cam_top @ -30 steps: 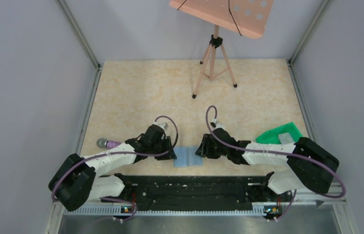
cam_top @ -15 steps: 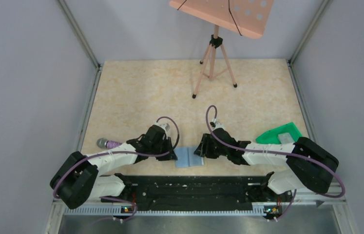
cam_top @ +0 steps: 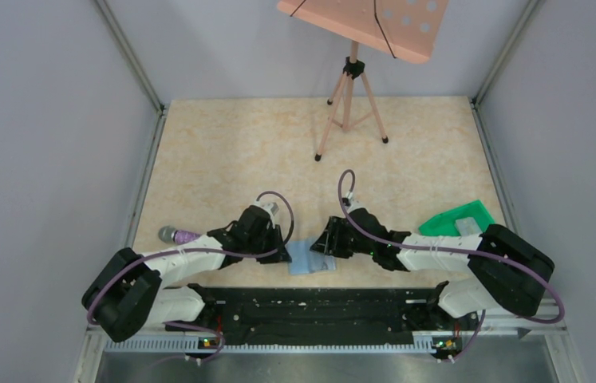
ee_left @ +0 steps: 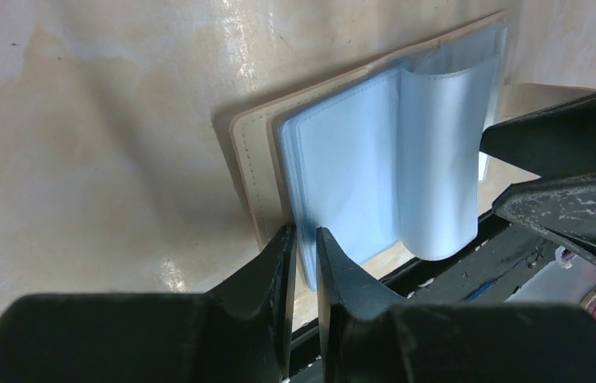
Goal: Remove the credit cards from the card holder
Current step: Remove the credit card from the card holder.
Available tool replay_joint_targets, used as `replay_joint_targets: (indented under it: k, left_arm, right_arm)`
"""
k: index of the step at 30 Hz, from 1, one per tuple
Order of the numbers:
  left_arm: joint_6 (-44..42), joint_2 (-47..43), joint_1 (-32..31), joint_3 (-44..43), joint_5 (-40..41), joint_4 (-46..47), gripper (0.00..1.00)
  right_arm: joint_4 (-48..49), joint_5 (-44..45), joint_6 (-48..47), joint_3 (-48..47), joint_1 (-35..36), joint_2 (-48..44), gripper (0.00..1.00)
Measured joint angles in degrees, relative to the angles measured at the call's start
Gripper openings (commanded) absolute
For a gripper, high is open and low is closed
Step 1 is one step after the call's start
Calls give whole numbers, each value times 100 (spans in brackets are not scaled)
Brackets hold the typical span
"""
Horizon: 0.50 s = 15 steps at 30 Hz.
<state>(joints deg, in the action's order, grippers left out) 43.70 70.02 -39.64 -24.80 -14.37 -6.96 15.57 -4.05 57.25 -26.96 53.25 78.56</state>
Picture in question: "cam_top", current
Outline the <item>beige card holder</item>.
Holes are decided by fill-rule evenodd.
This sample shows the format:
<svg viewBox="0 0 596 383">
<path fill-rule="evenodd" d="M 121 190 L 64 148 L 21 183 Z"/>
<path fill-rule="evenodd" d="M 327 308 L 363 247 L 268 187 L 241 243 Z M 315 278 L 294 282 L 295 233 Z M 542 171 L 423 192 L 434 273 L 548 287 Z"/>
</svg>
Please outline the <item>beige card holder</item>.
<svg viewBox="0 0 596 383">
<path fill-rule="evenodd" d="M 290 241 L 286 245 L 291 262 L 288 265 L 290 275 L 306 275 L 336 270 L 335 258 L 331 255 L 314 252 L 310 247 L 317 241 L 316 237 Z"/>
</svg>

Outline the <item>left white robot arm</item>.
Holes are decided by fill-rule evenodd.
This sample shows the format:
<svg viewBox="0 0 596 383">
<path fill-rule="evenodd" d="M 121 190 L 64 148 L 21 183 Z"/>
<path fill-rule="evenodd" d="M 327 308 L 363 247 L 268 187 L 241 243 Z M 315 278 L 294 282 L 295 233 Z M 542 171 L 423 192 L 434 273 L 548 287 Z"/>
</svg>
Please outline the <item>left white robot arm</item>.
<svg viewBox="0 0 596 383">
<path fill-rule="evenodd" d="M 277 213 L 276 203 L 255 201 L 228 226 L 191 242 L 145 254 L 131 247 L 119 250 L 82 296 L 89 323 L 100 326 L 115 342 L 165 322 L 188 322 L 205 330 L 215 320 L 215 308 L 180 282 L 243 259 L 289 261 Z"/>
</svg>

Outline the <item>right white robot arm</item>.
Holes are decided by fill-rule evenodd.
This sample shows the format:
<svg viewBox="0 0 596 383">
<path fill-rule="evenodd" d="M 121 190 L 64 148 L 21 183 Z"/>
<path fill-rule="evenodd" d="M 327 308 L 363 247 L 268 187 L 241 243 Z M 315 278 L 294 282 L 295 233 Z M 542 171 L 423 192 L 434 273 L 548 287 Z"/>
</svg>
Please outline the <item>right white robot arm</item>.
<svg viewBox="0 0 596 383">
<path fill-rule="evenodd" d="M 555 270 L 547 255 L 497 223 L 481 234 L 425 236 L 389 230 L 363 207 L 348 213 L 331 216 L 310 249 L 341 259 L 369 255 L 389 271 L 446 270 L 467 276 L 436 287 L 427 317 L 438 329 L 472 311 L 493 308 L 533 318 Z"/>
</svg>

